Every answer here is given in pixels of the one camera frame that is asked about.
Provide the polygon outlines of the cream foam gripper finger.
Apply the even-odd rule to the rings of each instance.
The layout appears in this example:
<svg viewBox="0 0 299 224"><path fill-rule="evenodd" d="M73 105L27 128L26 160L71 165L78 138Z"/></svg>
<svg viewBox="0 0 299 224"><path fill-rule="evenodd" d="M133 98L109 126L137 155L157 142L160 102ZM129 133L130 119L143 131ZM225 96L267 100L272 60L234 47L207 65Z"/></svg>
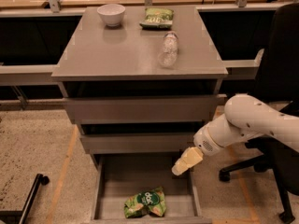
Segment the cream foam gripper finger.
<svg viewBox="0 0 299 224"><path fill-rule="evenodd" d="M203 160L203 152L198 147L188 147L172 167L174 175L182 175Z"/></svg>

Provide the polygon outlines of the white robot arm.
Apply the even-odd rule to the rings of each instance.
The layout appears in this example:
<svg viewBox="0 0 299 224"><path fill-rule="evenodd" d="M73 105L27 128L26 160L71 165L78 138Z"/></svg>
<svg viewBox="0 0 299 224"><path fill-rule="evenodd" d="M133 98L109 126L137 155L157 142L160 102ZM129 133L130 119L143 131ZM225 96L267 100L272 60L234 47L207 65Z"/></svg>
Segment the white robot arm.
<svg viewBox="0 0 299 224"><path fill-rule="evenodd" d="M299 118L281 113L268 104L246 94L230 98L224 113L199 129L188 147L172 167L174 175L182 175L201 162L235 143L247 142L263 135L275 138L299 150Z"/></svg>

